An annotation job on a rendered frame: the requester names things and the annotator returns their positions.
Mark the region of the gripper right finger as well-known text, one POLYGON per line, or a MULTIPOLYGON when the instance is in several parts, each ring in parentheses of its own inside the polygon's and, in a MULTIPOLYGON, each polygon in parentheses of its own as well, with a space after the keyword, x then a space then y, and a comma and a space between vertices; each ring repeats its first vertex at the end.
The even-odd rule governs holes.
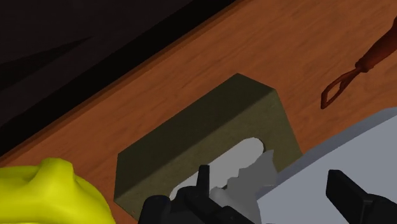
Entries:
POLYGON ((397 203, 367 193, 340 170, 329 170, 326 197, 348 224, 397 224, 397 203))

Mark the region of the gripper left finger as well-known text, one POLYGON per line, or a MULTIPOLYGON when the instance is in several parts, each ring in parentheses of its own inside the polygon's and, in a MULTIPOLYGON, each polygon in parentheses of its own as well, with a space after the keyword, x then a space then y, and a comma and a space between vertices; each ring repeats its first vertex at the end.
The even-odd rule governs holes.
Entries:
POLYGON ((143 204, 138 224, 254 224, 230 206, 209 198, 210 167, 201 165, 195 186, 182 187, 171 200, 152 195, 143 204))

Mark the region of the pale grey flat box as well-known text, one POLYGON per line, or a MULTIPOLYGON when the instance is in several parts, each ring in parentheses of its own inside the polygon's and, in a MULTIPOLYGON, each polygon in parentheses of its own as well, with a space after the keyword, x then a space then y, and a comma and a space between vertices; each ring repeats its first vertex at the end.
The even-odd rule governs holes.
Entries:
POLYGON ((260 192, 262 224, 347 224, 326 198, 330 169, 397 202, 397 107, 365 118, 283 169, 277 186, 260 192))

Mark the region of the olive green tissue box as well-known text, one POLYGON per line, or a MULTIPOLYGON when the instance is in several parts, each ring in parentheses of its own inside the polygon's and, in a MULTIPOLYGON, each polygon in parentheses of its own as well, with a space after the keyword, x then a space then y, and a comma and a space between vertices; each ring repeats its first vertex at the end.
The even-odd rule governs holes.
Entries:
POLYGON ((174 187, 248 138, 278 171, 302 156, 277 91, 235 74, 118 154, 114 201, 138 218, 145 199, 174 187))

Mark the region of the yellow-green rounded figure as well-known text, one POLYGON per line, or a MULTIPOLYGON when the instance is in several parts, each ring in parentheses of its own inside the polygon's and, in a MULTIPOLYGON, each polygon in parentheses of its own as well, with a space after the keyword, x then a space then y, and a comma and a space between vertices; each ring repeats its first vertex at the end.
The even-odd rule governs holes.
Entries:
POLYGON ((72 163, 0 168, 0 224, 116 224, 106 199, 72 163))

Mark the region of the brown kitchen tool with loop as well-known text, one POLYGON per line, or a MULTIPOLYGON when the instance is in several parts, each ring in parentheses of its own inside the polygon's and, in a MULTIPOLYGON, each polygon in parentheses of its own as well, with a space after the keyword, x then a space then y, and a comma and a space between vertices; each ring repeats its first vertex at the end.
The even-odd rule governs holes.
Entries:
POLYGON ((397 50, 397 16, 391 28, 380 37, 369 50, 355 63, 354 69, 340 75, 321 93, 320 108, 327 108, 360 73, 367 73, 379 62, 397 50))

